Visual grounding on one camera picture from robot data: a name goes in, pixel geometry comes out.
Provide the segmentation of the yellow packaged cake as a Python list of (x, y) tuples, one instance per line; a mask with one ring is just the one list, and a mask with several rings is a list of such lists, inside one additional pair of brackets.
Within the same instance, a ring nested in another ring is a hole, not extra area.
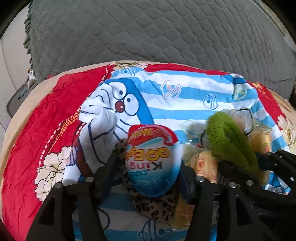
[[(267, 126), (255, 126), (248, 135), (251, 148), (260, 154), (266, 154), (272, 151), (271, 148), (271, 128)], [(259, 184), (267, 185), (269, 182), (270, 170), (259, 172)]]

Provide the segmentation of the orange packaged bread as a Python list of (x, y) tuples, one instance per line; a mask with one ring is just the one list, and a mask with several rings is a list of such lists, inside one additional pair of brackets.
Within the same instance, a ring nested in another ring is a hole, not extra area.
[[(211, 151), (195, 154), (186, 165), (193, 168), (197, 176), (203, 176), (211, 183), (217, 184), (218, 164)], [(193, 211), (194, 206), (187, 204), (184, 198), (180, 196), (176, 212), (170, 221), (171, 226), (176, 229), (188, 228)]]

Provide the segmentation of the leopard print scrunchie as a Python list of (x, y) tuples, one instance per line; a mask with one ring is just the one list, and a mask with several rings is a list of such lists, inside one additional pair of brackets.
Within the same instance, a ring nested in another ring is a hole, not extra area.
[(127, 173), (125, 166), (127, 139), (119, 140), (112, 150), (112, 155), (120, 160), (119, 173), (122, 175), (121, 180), (126, 187), (130, 200), (136, 211), (157, 221), (168, 222), (176, 213), (180, 196), (180, 183), (176, 181), (172, 187), (162, 196), (146, 197), (139, 194)]

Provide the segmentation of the blue white surprise egg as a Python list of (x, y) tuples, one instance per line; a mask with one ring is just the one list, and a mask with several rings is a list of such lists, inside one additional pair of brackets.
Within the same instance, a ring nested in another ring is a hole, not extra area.
[(128, 131), (125, 165), (134, 189), (159, 197), (175, 183), (182, 152), (175, 133), (162, 125), (133, 125)]

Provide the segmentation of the red floral blanket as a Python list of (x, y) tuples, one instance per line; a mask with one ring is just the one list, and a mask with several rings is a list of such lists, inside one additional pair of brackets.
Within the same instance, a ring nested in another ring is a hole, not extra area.
[[(38, 214), (43, 200), (52, 187), (61, 182), (65, 162), (71, 147), (86, 124), (78, 120), (83, 100), (93, 92), (101, 81), (109, 78), (111, 72), (124, 68), (127, 64), (119, 62), (100, 64), (97, 68), (75, 70), (60, 78), (46, 80), (37, 87), (20, 110), (17, 111), (4, 138), (1, 153), (1, 215), (4, 225), (15, 240), (83, 240), (79, 220), (68, 220), (66, 224), (55, 226), (55, 211), (58, 197), (49, 198), (41, 216)], [(202, 70), (180, 64), (145, 63), (139, 66), (147, 72), (187, 71), (202, 73), (210, 77), (221, 77), (226, 72)], [(256, 118), (272, 126), (270, 150), (289, 147), (282, 136), (285, 114), (270, 90), (259, 83), (249, 85), (258, 100), (252, 109)], [(107, 240), (182, 240), (186, 230), (169, 228), (165, 223), (150, 220), (137, 212), (125, 194), (124, 185), (117, 185), (110, 197), (103, 203), (103, 213), (99, 211), (100, 221), (105, 225)]]

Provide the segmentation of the blue striped Doraemon cloth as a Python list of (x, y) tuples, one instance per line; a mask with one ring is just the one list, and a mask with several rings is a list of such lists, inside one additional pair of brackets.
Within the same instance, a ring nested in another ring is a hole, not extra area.
[(180, 145), (199, 141), (213, 114), (247, 108), (255, 120), (271, 128), (271, 149), (288, 150), (284, 123), (271, 116), (272, 96), (238, 74), (129, 67), (114, 71), (81, 104), (84, 124), (75, 138), (64, 170), (63, 184), (82, 182), (103, 167), (131, 126), (156, 124), (170, 128)]

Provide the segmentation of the grey quilted headboard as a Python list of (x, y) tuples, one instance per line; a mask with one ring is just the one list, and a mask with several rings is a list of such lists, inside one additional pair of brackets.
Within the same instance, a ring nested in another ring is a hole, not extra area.
[(289, 98), (295, 51), (253, 1), (32, 1), (24, 47), (39, 81), (118, 60), (238, 73)]

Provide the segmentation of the grey bedside table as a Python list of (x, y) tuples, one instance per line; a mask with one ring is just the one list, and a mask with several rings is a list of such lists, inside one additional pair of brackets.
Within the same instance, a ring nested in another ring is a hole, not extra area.
[(13, 117), (29, 93), (38, 85), (36, 80), (26, 81), (11, 97), (6, 105), (6, 111)]

